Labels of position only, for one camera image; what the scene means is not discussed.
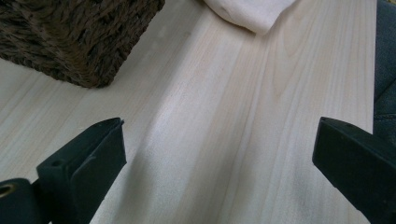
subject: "wicker basket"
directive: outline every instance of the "wicker basket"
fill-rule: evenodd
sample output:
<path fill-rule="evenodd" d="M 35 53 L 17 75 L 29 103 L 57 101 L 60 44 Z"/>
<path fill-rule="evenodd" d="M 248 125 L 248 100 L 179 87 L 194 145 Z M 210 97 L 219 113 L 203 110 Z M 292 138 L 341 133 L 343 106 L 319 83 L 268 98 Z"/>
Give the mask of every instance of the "wicker basket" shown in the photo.
<path fill-rule="evenodd" d="M 164 0 L 0 0 L 0 57 L 93 88 L 111 83 Z"/>

